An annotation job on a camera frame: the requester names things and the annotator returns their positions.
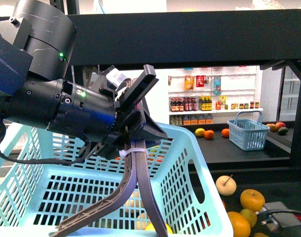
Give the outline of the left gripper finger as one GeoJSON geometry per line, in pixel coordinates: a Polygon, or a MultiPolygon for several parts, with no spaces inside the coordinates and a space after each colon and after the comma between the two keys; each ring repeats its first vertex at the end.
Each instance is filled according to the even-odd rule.
{"type": "Polygon", "coordinates": [[[57,227],[57,231],[52,236],[66,237],[82,227],[116,211],[130,198],[136,185],[136,155],[131,152],[125,157],[123,178],[114,192],[61,222],[57,227]]]}

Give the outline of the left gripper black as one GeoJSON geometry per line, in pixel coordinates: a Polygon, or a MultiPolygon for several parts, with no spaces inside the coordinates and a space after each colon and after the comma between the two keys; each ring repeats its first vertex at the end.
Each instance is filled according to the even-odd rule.
{"type": "MultiPolygon", "coordinates": [[[[114,159],[130,141],[135,141],[135,148],[146,149],[167,138],[166,132],[150,117],[145,102],[145,95],[158,82],[153,66],[144,65],[142,73],[136,79],[130,79],[112,65],[100,77],[100,86],[93,85],[93,88],[97,88],[102,94],[113,94],[114,120],[101,141],[90,141],[86,148],[87,156],[96,153],[106,159],[114,159]]],[[[168,231],[151,188],[148,158],[140,152],[135,156],[144,208],[157,235],[167,237],[168,231]]]]}

